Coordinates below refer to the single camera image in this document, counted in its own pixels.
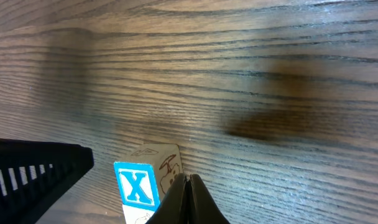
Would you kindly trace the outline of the blue letter P block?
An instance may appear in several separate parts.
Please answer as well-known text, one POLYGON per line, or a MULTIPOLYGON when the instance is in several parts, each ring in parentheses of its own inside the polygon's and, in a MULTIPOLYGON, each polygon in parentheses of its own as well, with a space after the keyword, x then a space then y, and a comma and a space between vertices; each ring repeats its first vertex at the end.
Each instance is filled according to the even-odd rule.
POLYGON ((154 211, 122 205, 126 224, 146 224, 154 211))

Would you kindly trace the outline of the cream block pencil picture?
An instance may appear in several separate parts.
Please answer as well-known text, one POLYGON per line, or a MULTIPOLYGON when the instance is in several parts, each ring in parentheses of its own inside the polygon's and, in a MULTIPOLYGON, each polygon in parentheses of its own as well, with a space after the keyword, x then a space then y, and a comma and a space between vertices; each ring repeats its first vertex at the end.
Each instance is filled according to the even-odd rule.
POLYGON ((183 172, 176 144, 143 144, 114 163, 122 204, 156 211, 178 174, 183 172))

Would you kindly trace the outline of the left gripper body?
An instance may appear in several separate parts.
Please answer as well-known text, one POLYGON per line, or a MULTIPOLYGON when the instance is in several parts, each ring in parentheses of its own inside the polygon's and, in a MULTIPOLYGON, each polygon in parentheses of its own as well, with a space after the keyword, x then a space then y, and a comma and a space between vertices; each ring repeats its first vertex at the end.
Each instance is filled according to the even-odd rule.
POLYGON ((0 139, 0 223, 35 223, 93 166, 88 147, 0 139))

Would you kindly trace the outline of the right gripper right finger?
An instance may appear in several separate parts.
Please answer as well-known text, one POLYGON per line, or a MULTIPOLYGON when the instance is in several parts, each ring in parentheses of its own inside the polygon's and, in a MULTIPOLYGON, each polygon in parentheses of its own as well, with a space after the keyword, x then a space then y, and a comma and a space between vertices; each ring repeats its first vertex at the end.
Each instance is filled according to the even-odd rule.
POLYGON ((190 176, 188 222, 192 224, 229 224, 198 174, 190 176))

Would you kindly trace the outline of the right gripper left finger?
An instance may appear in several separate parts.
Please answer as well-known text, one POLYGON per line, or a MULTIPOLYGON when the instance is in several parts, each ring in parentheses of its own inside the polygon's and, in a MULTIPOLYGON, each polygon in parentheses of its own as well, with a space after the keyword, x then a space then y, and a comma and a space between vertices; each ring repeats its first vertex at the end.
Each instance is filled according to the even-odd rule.
POLYGON ((187 178, 178 174, 166 193, 162 203, 146 222, 146 224, 186 224, 187 193, 185 192, 187 178))

